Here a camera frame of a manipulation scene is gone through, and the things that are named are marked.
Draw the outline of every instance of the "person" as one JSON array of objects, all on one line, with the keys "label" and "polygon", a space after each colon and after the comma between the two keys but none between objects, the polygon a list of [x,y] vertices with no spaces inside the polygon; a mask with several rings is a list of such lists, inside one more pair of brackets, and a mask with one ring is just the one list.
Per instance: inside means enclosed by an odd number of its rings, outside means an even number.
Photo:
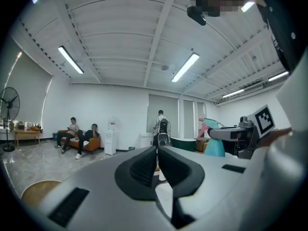
[{"label": "person", "polygon": [[67,128],[66,133],[58,133],[57,134],[57,145],[55,146],[55,148],[62,148],[61,139],[63,137],[66,137],[63,149],[61,151],[62,153],[66,152],[66,147],[67,147],[70,139],[74,138],[76,133],[79,130],[79,126],[76,124],[76,118],[75,117],[71,118],[71,123],[72,124],[69,126],[69,128]]},{"label": "person", "polygon": [[162,119],[167,119],[167,118],[164,117],[164,111],[159,110],[158,117],[156,118],[155,124],[153,126],[153,129],[154,129],[153,146],[158,146],[158,128],[159,128],[159,124]]},{"label": "person", "polygon": [[79,137],[79,146],[78,146],[78,153],[75,159],[80,159],[82,157],[81,151],[84,146],[89,143],[91,138],[97,138],[100,134],[97,132],[97,124],[92,124],[91,130],[86,131],[85,135],[83,135],[82,130],[79,130],[77,133]]},{"label": "person", "polygon": [[293,0],[196,0],[196,6],[208,16],[216,17],[249,1],[257,4],[268,30],[272,30],[272,41],[282,65],[292,73],[307,46],[306,24],[302,23],[300,16],[305,0],[296,0],[295,3]]}]

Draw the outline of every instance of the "man standing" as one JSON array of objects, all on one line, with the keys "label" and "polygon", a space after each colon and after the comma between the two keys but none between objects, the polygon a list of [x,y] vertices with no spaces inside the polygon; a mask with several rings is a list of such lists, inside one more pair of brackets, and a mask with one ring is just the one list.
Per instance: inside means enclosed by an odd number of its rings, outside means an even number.
[{"label": "man standing", "polygon": [[154,129],[153,146],[158,146],[158,129],[159,129],[159,124],[162,119],[167,120],[167,118],[164,117],[164,111],[160,110],[158,111],[158,117],[156,118],[155,124],[153,126],[153,129]]},{"label": "man standing", "polygon": [[89,143],[91,138],[97,138],[100,134],[97,132],[97,125],[94,123],[92,124],[91,130],[88,130],[85,135],[83,135],[82,130],[79,130],[77,135],[79,137],[79,147],[75,159],[80,159],[82,148]]},{"label": "man standing", "polygon": [[76,133],[79,130],[79,126],[76,124],[76,118],[75,117],[71,118],[71,123],[72,124],[69,126],[69,128],[67,128],[67,132],[66,133],[58,133],[58,135],[57,135],[57,145],[55,146],[55,148],[62,148],[61,139],[63,137],[66,137],[63,149],[61,151],[62,153],[66,152],[66,147],[67,147],[67,145],[69,143],[69,140],[74,138]]}]

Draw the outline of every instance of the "tile floor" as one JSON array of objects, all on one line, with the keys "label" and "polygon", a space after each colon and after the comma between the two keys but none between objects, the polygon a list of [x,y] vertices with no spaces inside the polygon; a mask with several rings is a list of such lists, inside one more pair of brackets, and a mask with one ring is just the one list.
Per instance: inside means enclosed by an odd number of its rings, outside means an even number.
[{"label": "tile floor", "polygon": [[40,180],[64,181],[67,177],[84,166],[111,157],[103,150],[83,151],[82,158],[75,159],[77,148],[68,147],[65,154],[61,148],[54,147],[54,141],[41,141],[20,144],[13,152],[3,152],[0,159],[3,162],[18,196],[31,184]]}]

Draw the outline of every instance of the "trash can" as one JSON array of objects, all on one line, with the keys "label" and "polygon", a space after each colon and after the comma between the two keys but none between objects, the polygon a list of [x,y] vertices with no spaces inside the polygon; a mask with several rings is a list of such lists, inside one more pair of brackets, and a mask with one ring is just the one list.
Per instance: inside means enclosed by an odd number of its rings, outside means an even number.
[{"label": "trash can", "polygon": [[57,135],[58,135],[58,133],[52,133],[52,139],[54,141],[57,141]]}]

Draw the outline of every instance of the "wooden table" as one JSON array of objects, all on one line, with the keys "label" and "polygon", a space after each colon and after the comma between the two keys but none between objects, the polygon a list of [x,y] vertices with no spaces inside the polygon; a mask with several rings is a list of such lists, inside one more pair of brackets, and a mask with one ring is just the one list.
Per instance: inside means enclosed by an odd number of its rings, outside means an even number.
[{"label": "wooden table", "polygon": [[39,134],[40,134],[40,131],[33,131],[33,130],[24,130],[24,129],[14,129],[14,132],[15,132],[15,144],[16,144],[16,141],[17,141],[17,148],[19,148],[19,138],[20,137],[34,137],[35,139],[35,142],[37,141],[37,138],[38,138],[38,143],[40,144],[40,141],[39,141]]}]

